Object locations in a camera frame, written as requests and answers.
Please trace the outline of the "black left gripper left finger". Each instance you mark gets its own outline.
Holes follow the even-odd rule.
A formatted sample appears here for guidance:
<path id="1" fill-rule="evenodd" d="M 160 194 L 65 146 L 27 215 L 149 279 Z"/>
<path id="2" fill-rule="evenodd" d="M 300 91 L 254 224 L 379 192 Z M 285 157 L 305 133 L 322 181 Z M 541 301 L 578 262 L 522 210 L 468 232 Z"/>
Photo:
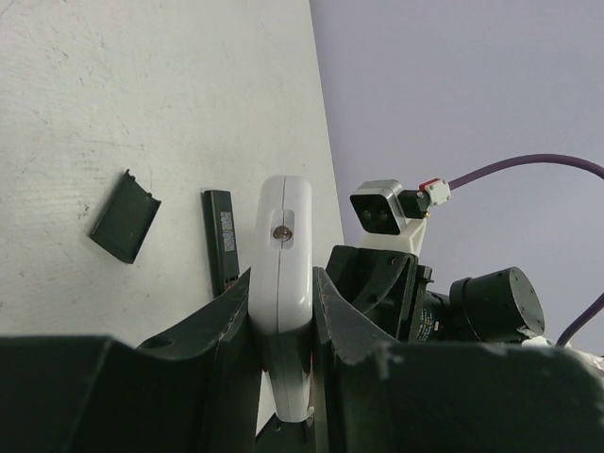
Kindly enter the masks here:
<path id="1" fill-rule="evenodd" d="M 249 280 L 135 348 L 110 336 L 3 338 L 2 450 L 253 451 Z"/>

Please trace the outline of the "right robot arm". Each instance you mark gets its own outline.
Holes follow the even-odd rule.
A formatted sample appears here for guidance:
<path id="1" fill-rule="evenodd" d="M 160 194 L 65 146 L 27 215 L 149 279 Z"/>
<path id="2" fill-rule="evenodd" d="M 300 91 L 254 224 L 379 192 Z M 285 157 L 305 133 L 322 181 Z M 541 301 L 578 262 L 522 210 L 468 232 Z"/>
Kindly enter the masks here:
<path id="1" fill-rule="evenodd" d="M 410 344 L 415 372 L 448 372 L 467 361 L 455 344 L 518 345 L 547 350 L 545 316 L 527 276 L 509 267 L 430 290 L 433 271 L 408 252 L 338 245 L 327 275 L 345 302 L 388 336 Z"/>

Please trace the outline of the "black remote control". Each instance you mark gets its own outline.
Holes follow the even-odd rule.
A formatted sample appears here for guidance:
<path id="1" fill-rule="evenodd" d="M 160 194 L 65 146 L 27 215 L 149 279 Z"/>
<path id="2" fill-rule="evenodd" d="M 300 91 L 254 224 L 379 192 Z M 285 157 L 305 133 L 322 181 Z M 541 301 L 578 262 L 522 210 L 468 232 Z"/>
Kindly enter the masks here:
<path id="1" fill-rule="evenodd" d="M 204 227 L 214 298 L 235 284 L 240 275 L 231 192 L 205 190 L 201 193 Z"/>

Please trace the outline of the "black battery cover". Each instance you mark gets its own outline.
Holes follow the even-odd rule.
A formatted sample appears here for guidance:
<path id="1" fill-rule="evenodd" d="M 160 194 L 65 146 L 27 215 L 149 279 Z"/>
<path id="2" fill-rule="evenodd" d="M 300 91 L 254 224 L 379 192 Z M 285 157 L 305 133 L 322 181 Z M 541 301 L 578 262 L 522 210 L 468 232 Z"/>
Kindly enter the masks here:
<path id="1" fill-rule="evenodd" d="M 89 238 L 117 260 L 133 264 L 161 201 L 126 169 L 93 224 Z"/>

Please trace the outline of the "white remote control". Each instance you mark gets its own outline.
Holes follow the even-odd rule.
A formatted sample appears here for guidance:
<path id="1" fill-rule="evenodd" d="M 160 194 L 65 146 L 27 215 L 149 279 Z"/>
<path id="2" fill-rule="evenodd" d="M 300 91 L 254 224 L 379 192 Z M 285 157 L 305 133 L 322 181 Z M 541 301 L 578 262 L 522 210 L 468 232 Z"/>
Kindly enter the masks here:
<path id="1" fill-rule="evenodd" d="M 271 176 L 260 189 L 248 315 L 277 418 L 307 419 L 312 334 L 311 185 Z"/>

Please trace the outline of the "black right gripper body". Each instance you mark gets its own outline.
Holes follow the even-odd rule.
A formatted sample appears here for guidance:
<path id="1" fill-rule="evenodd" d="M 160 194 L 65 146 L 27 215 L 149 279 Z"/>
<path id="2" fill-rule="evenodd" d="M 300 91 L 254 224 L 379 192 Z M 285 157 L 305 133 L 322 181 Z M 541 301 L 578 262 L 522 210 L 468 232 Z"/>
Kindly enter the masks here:
<path id="1" fill-rule="evenodd" d="M 453 339 L 449 299 L 433 293 L 433 270 L 404 252 L 335 246 L 327 274 L 350 305 L 399 342 Z"/>

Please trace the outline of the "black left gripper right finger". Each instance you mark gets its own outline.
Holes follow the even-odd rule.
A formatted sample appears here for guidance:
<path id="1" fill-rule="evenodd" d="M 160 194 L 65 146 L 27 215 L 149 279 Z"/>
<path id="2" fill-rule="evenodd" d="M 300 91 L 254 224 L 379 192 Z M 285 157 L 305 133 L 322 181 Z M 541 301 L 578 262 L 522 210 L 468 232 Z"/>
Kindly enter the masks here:
<path id="1" fill-rule="evenodd" d="M 320 452 L 599 452 L 603 381 L 566 348 L 400 343 L 313 271 Z"/>

